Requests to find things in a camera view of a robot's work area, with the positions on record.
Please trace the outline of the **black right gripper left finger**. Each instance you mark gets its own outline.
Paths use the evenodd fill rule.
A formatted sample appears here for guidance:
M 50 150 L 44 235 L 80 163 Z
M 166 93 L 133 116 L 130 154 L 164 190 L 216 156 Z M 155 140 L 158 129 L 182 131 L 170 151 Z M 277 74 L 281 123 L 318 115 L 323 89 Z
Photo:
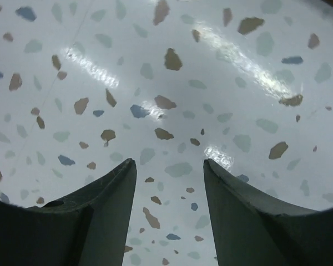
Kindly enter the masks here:
M 0 265 L 121 265 L 136 180 L 129 158 L 43 207 L 0 201 Z

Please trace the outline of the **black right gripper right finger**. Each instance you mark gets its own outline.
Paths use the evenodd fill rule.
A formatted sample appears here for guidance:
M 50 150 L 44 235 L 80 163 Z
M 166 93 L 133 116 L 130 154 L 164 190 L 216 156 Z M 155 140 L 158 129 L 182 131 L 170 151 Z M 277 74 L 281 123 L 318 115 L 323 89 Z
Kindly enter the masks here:
M 333 208 L 279 200 L 211 159 L 203 170 L 219 265 L 333 265 Z

